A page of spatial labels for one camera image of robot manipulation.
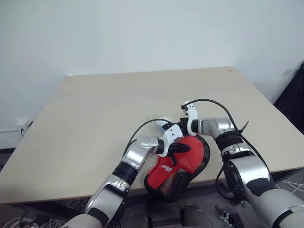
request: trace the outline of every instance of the beige tabletop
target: beige tabletop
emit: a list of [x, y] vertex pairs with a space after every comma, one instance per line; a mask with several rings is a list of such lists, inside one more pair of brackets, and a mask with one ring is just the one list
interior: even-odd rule
[[[271, 171], [304, 166], [304, 137], [238, 71], [231, 67], [66, 77], [0, 173], [0, 203], [92, 195], [119, 163], [143, 122], [184, 117], [186, 100], [219, 101], [259, 150]], [[199, 117], [226, 116], [214, 104], [196, 103]], [[160, 136], [154, 124], [139, 134]], [[193, 181], [215, 179], [221, 165], [216, 144], [207, 168]], [[150, 157], [133, 189], [155, 163]]]

